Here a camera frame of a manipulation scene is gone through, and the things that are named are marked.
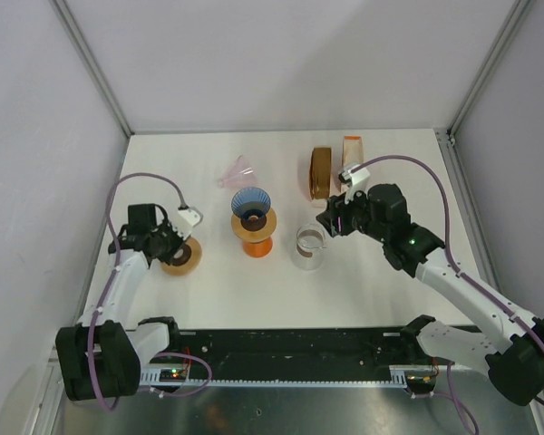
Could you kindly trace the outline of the clear glass carafe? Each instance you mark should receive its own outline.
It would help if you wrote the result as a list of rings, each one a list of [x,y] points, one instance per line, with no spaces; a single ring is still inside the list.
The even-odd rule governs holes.
[[[293,264],[301,270],[317,270],[324,262],[325,249],[324,229],[318,224],[303,225],[296,232]]]

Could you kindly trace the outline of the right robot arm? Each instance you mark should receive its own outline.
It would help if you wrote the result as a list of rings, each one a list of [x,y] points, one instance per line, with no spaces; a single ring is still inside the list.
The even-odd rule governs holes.
[[[478,328],[468,333],[422,315],[408,324],[402,357],[422,363],[429,356],[486,375],[506,399],[525,406],[544,390],[544,317],[521,309],[452,262],[447,244],[413,222],[395,184],[332,196],[317,221],[331,237],[359,232],[381,243],[393,269],[429,286]]]

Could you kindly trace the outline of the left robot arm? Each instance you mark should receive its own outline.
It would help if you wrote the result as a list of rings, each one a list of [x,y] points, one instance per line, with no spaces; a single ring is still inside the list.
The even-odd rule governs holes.
[[[128,207],[127,223],[111,232],[112,267],[99,299],[55,338],[70,400],[131,396],[139,388],[142,367],[151,359],[157,356],[169,363],[180,356],[182,340],[173,318],[144,319],[132,330],[124,325],[152,263],[167,265],[187,251],[191,232],[201,220],[201,213],[189,206],[179,207],[173,216],[158,204]]]

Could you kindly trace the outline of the orange glass carafe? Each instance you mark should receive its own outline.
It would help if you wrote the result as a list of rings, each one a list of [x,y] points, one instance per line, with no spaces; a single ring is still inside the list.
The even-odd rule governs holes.
[[[268,255],[273,248],[273,240],[271,237],[257,243],[249,243],[244,241],[242,243],[244,252],[253,258],[261,258]]]

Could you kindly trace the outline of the pink glass dripper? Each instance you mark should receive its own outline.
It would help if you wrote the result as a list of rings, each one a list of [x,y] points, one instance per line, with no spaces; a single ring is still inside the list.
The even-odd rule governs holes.
[[[246,157],[240,155],[218,179],[217,184],[222,189],[255,187],[257,185],[257,177]]]

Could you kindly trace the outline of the blue ribbed glass dripper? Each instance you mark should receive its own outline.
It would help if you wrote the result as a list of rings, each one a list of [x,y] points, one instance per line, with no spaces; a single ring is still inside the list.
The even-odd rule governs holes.
[[[262,188],[246,187],[231,199],[231,210],[235,217],[248,220],[252,216],[264,217],[271,209],[271,198]]]

